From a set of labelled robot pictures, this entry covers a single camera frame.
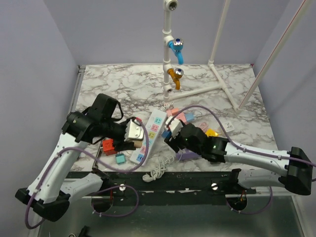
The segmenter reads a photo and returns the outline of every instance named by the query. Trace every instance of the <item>white pipe stand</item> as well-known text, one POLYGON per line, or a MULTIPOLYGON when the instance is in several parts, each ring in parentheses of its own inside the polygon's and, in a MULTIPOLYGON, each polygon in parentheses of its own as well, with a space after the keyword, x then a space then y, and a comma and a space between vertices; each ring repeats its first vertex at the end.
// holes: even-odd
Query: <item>white pipe stand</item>
POLYGON ((168 7, 168 4, 170 4, 172 2, 176 2, 176 6, 177 6, 177 4, 178 4, 177 0, 163 0, 163 7, 164 7, 164 30, 163 30, 163 34, 164 34, 164 60, 163 60, 164 97, 163 98, 164 98, 164 101, 168 102, 168 101, 172 101, 175 99, 179 99, 179 98, 183 98, 183 97, 187 97, 187 96, 191 96, 191 95, 195 95, 195 94, 199 94, 199 93, 203 93, 203 92, 207 92, 207 91, 211 91, 211 90, 215 90, 215 89, 222 89, 226 93, 227 97, 229 98, 229 100, 233 106, 233 109, 237 113, 240 113, 242 108, 248 102, 250 96, 253 94, 254 90, 257 88, 257 86, 261 82, 262 78, 264 77, 264 75, 266 74, 268 69, 270 68, 271 64, 274 62, 275 58, 277 57, 277 55, 281 51, 285 42, 288 40, 289 36, 292 34, 294 28, 297 26, 298 22, 302 19, 304 12, 308 8, 308 6, 312 2, 312 0, 303 0, 302 1, 299 9, 297 10, 296 14, 294 15, 294 17, 292 19, 292 21, 289 23, 289 25, 286 28, 281 39, 277 43, 277 45, 274 48, 274 50, 272 51, 270 57, 268 58, 265 65, 263 66, 263 68, 261 69, 259 74, 257 75, 255 82, 253 83, 253 85, 251 86, 251 88, 249 89, 249 91, 247 92, 246 96, 244 97, 243 101, 241 102, 241 104, 239 106, 238 106, 236 100, 234 99, 234 97, 232 96, 232 94, 229 92, 227 85, 225 84, 224 80, 222 79, 221 75, 216 70, 215 65, 214 65, 214 58, 215 58, 216 50, 217 50, 218 45, 219 45, 219 40, 220 40, 222 31, 223 31, 223 27, 225 24, 227 12, 228 12, 231 0, 225 0, 223 11, 221 14, 221 19, 220 19, 219 26, 218 26, 217 33, 216 33, 216 38, 215 38, 213 50, 211 53, 211 57, 208 61, 208 66, 209 66, 210 70, 217 77, 219 83, 217 85, 214 85, 214 86, 196 89, 196 90, 192 90, 192 91, 188 91, 188 92, 183 92, 183 93, 180 93, 179 95, 169 97, 169 93, 172 90, 169 90, 169 92, 168 92, 168 91, 166 91, 165 88, 169 88, 169 87, 166 87, 167 85, 170 86, 169 85, 169 75, 167 73, 167 70, 169 68, 171 68, 172 65, 170 64, 169 48, 168 48, 167 44, 170 40, 173 40, 173 37, 171 36, 171 11, 168 10, 167 7, 168 7))

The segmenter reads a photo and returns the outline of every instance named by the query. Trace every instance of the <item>yellow block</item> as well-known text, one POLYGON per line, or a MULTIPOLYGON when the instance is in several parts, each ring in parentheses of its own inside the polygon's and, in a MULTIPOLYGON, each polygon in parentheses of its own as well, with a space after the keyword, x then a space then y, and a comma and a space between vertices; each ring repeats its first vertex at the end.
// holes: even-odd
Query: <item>yellow block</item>
POLYGON ((212 136, 212 137, 218 137, 218 133, 213 131, 212 129, 208 129, 205 133, 208 137, 212 136))

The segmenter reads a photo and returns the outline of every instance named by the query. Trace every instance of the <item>power strip outlet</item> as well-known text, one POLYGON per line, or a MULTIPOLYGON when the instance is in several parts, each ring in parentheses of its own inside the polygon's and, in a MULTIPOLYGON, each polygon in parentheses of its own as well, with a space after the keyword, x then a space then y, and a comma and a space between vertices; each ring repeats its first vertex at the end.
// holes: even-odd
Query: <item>power strip outlet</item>
POLYGON ((230 122, 230 121, 223 122, 222 124, 223 124, 223 127, 225 128, 227 133, 232 132, 232 131, 235 130, 232 122, 230 122))
MULTIPOLYGON (((157 138, 160 136, 160 132, 164 126, 164 121, 167 118, 167 113, 158 109, 154 109, 152 114, 149 117, 149 120, 146 124, 146 130, 148 132, 149 137, 149 149, 145 162, 142 165, 145 165, 150 158, 150 153, 152 151, 153 145, 157 138)), ((139 164, 144 158, 146 149, 146 141, 143 141, 143 145, 141 148, 138 148, 133 151, 129 160, 136 164, 139 164)))

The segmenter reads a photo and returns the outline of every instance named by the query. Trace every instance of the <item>white power strip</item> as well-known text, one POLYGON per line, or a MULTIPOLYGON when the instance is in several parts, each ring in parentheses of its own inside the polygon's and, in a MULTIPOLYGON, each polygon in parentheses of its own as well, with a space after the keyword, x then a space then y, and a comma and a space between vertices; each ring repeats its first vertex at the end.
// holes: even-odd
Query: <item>white power strip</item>
MULTIPOLYGON (((146 129, 147 129, 148 137, 149 137, 149 149, 148 149, 147 158, 142 165, 145 165, 148 159, 150 158, 150 153, 152 151, 153 145, 157 137, 159 137, 160 135, 160 131, 164 126, 164 121, 166 118, 167 118, 167 113, 158 109, 154 109, 152 114, 150 115, 149 120, 146 124, 146 129)), ((129 160, 131 162, 139 164, 144 158, 145 149, 146 149, 146 141, 144 140, 142 147, 134 150, 129 160)))

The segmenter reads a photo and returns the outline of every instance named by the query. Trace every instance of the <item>screw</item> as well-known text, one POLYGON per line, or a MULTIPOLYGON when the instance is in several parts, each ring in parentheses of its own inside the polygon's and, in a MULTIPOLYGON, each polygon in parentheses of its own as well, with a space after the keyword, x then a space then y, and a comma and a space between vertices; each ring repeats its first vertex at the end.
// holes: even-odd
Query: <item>screw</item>
POLYGON ((126 189, 125 185, 121 184, 119 190, 121 190, 123 192, 123 191, 125 191, 125 189, 126 189))
POLYGON ((216 183, 212 183, 212 190, 216 191, 218 189, 218 185, 216 183))

